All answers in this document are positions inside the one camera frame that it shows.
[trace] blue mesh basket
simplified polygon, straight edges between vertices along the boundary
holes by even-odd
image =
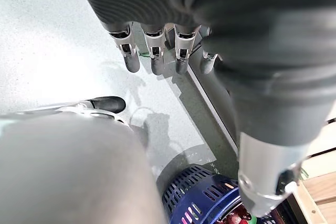
[[[162,203],[171,224],[212,224],[241,201],[236,180],[191,165],[169,184]],[[257,223],[276,224],[270,216]]]

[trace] robotic finger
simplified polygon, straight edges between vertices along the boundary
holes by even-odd
[[[164,26],[141,24],[141,28],[151,57],[152,72],[156,76],[159,76],[164,71]]]
[[[140,62],[131,25],[123,23],[114,24],[108,28],[106,26],[104,27],[109,31],[118,49],[121,51],[128,71],[131,73],[138,72],[140,69]]]
[[[184,74],[187,72],[190,53],[193,49],[196,34],[200,27],[186,27],[175,25],[175,52],[176,72]]]

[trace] speckled countertop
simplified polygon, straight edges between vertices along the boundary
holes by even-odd
[[[144,47],[138,26],[135,34]],[[160,190],[188,163],[236,176],[234,152],[189,76],[175,73],[172,52],[163,76],[148,58],[128,73],[86,0],[0,0],[0,59],[0,113],[118,95]]]

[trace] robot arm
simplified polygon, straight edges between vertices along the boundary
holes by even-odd
[[[334,0],[88,1],[120,49],[128,45],[123,56],[131,72],[139,60],[133,40],[126,41],[131,32],[123,37],[120,24],[143,24],[156,74],[162,72],[162,41],[148,27],[177,24],[178,73],[186,70],[197,27],[210,27],[202,44],[223,58],[215,71],[237,112],[245,207],[262,216],[293,192],[307,148],[336,98]]]

